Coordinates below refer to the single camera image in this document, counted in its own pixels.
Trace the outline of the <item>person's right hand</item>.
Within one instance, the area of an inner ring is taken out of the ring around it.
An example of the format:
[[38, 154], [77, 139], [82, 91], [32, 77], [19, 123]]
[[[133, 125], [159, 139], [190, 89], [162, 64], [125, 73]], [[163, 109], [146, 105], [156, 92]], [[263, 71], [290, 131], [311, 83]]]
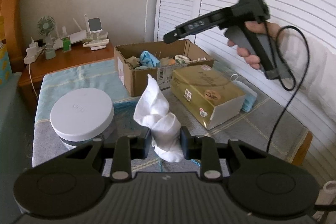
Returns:
[[289, 76], [288, 65], [280, 53], [280, 26], [270, 22], [245, 22], [227, 28], [224, 36], [238, 47], [238, 54], [251, 66], [264, 72], [267, 79]]

